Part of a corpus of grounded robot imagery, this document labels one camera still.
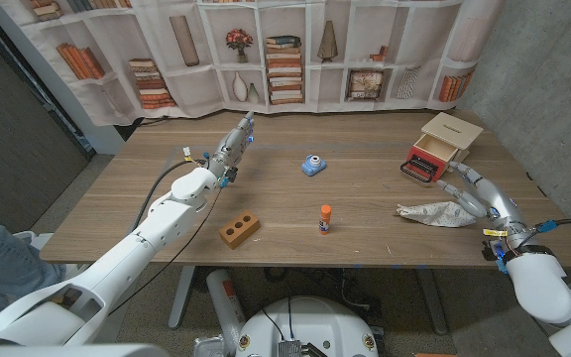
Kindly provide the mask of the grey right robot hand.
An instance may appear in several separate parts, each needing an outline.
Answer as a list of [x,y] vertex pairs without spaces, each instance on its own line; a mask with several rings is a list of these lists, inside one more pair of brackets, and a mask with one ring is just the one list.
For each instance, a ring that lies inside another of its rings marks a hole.
[[445,192],[454,196],[470,214],[487,218],[493,229],[507,231],[507,245],[511,249],[534,243],[533,230],[527,226],[518,206],[505,192],[469,166],[451,162],[451,167],[461,176],[466,189],[439,179],[436,183]]

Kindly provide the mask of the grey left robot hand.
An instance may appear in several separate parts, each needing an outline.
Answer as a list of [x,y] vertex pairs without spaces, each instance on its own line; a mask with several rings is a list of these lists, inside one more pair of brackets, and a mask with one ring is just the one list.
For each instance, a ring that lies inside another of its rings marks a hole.
[[249,111],[218,144],[216,151],[208,160],[207,169],[215,176],[212,188],[223,180],[234,182],[237,166],[247,147],[253,142],[254,112]]

